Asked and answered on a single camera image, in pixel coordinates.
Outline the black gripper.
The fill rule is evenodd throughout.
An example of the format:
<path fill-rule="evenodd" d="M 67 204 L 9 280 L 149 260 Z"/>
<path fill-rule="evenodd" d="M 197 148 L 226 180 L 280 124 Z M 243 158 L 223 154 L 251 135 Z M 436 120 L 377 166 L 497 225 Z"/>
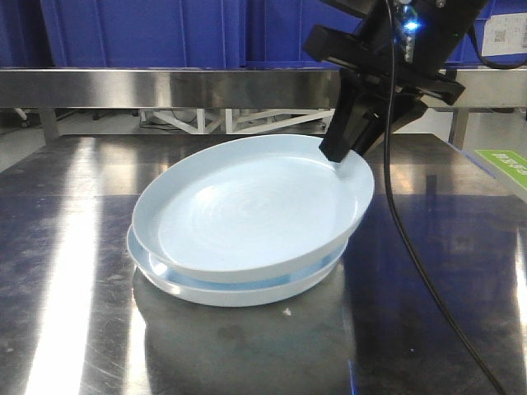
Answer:
<path fill-rule="evenodd" d="M 364 156 L 386 130 L 389 79 L 411 93 L 394 97 L 391 131 L 428 110 L 418 95 L 452 105 L 464 91 L 440 74 L 448 57 L 485 7 L 484 1 L 331 1 L 331 7 L 360 18 L 353 32 L 314 26 L 304 50 L 316 61 L 340 66 L 340 91 L 319 149 L 340 163 L 349 151 Z"/>

